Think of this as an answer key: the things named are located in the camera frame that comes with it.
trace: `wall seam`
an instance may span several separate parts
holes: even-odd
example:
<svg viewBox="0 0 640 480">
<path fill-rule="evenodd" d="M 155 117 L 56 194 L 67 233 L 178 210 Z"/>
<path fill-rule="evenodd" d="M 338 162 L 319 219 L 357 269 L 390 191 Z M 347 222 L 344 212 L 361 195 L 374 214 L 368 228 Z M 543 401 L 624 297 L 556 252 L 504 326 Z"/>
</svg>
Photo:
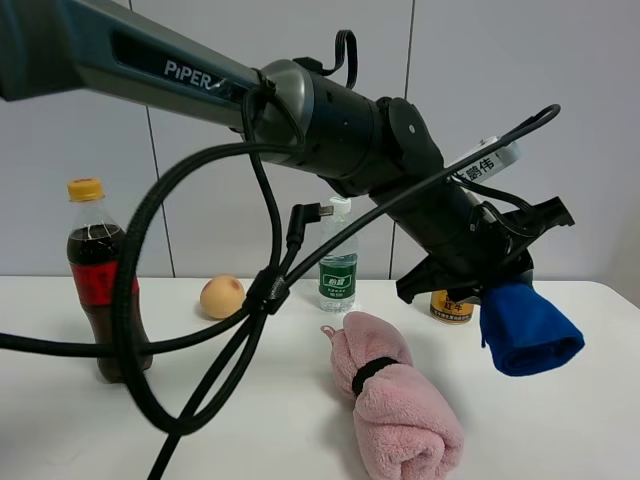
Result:
<svg viewBox="0 0 640 480">
<path fill-rule="evenodd" d="M 129 0 L 129 9 L 134 12 L 133 9 L 133 0 Z M 158 167 L 158 154 L 156 152 L 156 142 L 153 137 L 153 127 L 151 125 L 151 112 L 149 111 L 148 106 L 144 106 L 146 114 L 147 114 L 147 126 L 149 128 L 149 140 L 151 141 L 151 153 L 153 155 L 153 164 L 155 166 L 156 171 L 156 180 L 160 179 L 160 168 Z M 169 265 L 171 266 L 171 275 L 173 278 L 176 278 L 176 267 L 173 262 L 173 250 L 171 249 L 171 238 L 169 237 L 169 224 L 167 222 L 167 211 L 164 208 L 164 202 L 160 206 L 162 212 L 162 223 L 164 224 L 164 233 L 167 239 L 167 249 L 169 251 Z"/>
<path fill-rule="evenodd" d="M 409 74 L 411 73 L 411 48 L 413 47 L 413 24 L 416 16 L 416 0 L 411 1 L 411 21 L 409 24 L 409 47 L 407 49 L 407 70 L 405 72 L 404 79 L 404 99 L 407 99 L 407 94 L 409 92 Z M 391 229 L 391 255 L 389 256 L 389 280 L 393 275 L 393 257 L 395 255 L 396 249 L 396 230 L 398 225 L 396 222 L 393 222 L 393 227 Z"/>
</svg>

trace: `black elastic band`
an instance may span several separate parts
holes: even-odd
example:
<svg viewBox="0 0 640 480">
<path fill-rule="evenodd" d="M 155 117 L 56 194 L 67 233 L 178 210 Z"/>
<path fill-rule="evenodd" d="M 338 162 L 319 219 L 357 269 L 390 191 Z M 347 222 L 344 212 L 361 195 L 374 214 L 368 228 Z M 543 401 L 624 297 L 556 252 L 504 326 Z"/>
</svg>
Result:
<svg viewBox="0 0 640 480">
<path fill-rule="evenodd" d="M 364 387 L 364 382 L 373 377 L 376 373 L 382 370 L 384 367 L 388 367 L 389 365 L 393 365 L 395 363 L 399 363 L 397 360 L 389 357 L 380 357 L 375 360 L 371 360 L 364 367 L 358 370 L 356 376 L 353 377 L 353 381 L 351 382 L 351 390 L 357 397 L 362 393 L 362 388 Z"/>
</svg>

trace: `pink towel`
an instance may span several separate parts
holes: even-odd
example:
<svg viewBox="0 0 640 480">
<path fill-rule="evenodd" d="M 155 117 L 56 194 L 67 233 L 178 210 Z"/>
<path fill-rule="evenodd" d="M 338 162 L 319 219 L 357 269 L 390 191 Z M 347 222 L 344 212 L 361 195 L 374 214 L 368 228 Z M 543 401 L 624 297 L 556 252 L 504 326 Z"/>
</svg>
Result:
<svg viewBox="0 0 640 480">
<path fill-rule="evenodd" d="M 344 395 L 356 399 L 354 377 L 369 364 L 359 375 L 368 378 L 355 386 L 362 391 L 353 419 L 371 478 L 444 479 L 460 460 L 462 428 L 440 392 L 413 368 L 400 332 L 362 312 L 349 313 L 343 330 L 325 326 L 322 331 L 331 339 L 331 365 Z M 376 371 L 380 362 L 387 366 Z"/>
</svg>

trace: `piper logo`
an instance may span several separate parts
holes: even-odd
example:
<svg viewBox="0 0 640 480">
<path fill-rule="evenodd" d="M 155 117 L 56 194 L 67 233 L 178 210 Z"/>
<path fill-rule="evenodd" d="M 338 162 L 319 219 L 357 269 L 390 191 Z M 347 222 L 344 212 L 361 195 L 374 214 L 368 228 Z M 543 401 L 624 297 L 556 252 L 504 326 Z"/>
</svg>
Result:
<svg viewBox="0 0 640 480">
<path fill-rule="evenodd" d="M 219 88 L 221 82 L 211 83 L 213 79 L 211 75 L 196 70 L 195 68 L 187 67 L 186 65 L 179 65 L 172 60 L 167 60 L 167 65 L 164 67 L 165 77 L 174 77 L 176 80 L 180 80 L 182 83 L 194 85 L 196 87 L 204 88 L 205 90 L 213 90 Z"/>
</svg>

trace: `cable clip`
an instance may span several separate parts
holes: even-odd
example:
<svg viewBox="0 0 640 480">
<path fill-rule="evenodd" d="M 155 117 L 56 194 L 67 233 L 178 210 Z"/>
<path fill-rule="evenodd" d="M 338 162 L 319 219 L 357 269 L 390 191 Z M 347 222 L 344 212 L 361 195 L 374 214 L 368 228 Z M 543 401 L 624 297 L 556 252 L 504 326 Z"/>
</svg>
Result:
<svg viewBox="0 0 640 480">
<path fill-rule="evenodd" d="M 290 290 L 284 287 L 284 276 L 280 274 L 279 269 L 267 267 L 256 275 L 242 306 L 249 313 L 265 312 L 274 315 L 290 293 Z"/>
<path fill-rule="evenodd" d="M 276 84 L 269 80 L 266 75 L 262 73 L 262 70 L 257 68 L 254 68 L 253 70 L 258 74 L 258 81 L 260 82 L 260 88 L 262 88 L 264 95 L 267 97 L 273 97 L 276 94 Z"/>
</svg>

